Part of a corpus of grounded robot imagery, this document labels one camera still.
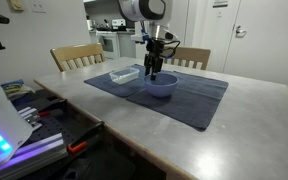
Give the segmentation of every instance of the dark blue placemat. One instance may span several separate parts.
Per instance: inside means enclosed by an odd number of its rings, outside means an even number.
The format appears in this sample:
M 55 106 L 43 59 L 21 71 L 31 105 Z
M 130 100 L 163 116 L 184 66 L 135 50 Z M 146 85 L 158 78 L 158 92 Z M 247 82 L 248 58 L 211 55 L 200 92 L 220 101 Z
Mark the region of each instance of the dark blue placemat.
M 103 91 L 114 94 L 115 96 L 128 97 L 144 88 L 144 67 L 137 64 L 131 67 L 140 70 L 139 78 L 125 84 L 117 84 L 113 82 L 109 73 L 85 80 L 84 82 Z
M 180 81 L 171 96 L 155 98 L 145 90 L 141 90 L 127 100 L 205 130 L 216 112 L 228 83 L 178 72 L 172 74 Z

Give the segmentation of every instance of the light switch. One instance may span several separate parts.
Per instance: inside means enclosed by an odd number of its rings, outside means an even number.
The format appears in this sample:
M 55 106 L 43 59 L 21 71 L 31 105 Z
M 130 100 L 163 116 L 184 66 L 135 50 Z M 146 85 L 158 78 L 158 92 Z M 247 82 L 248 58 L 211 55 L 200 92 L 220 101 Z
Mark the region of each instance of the light switch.
M 22 0 L 10 0 L 10 3 L 14 11 L 24 11 Z
M 42 0 L 30 0 L 32 11 L 36 13 L 46 13 L 44 2 Z

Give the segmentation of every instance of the cabinet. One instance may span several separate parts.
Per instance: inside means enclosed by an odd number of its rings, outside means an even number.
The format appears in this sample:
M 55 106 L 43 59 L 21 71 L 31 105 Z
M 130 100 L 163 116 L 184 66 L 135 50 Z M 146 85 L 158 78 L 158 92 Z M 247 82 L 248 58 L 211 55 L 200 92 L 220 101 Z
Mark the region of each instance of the cabinet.
M 121 57 L 136 58 L 135 42 L 131 40 L 132 33 L 119 33 L 118 41 Z
M 97 43 L 96 32 L 90 32 L 91 43 Z

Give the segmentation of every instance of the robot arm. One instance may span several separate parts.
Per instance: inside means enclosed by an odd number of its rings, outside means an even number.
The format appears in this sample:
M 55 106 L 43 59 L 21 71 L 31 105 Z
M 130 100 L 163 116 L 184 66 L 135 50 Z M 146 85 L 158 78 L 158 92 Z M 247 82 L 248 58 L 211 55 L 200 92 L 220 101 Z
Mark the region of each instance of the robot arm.
M 171 58 L 180 44 L 177 36 L 168 31 L 172 17 L 173 0 L 118 0 L 120 11 L 125 19 L 141 22 L 142 35 L 140 42 L 147 41 L 144 65 L 145 75 L 150 74 L 155 80 L 157 73 L 161 71 L 164 58 Z M 150 21 L 149 32 L 146 31 L 143 21 Z M 177 43 L 173 53 L 163 56 L 165 45 Z

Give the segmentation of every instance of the plastic container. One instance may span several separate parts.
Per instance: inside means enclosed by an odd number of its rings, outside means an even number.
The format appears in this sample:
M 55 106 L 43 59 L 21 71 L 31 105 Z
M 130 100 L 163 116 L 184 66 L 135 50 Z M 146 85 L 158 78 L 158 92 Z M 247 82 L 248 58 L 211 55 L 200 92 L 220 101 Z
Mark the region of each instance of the plastic container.
M 147 92 L 155 97 L 163 98 L 175 91 L 179 79 L 171 74 L 158 73 L 155 81 L 151 80 L 151 76 L 146 76 L 144 81 Z
M 111 79 L 117 84 L 125 84 L 138 78 L 140 70 L 127 67 L 124 69 L 112 71 L 110 73 Z

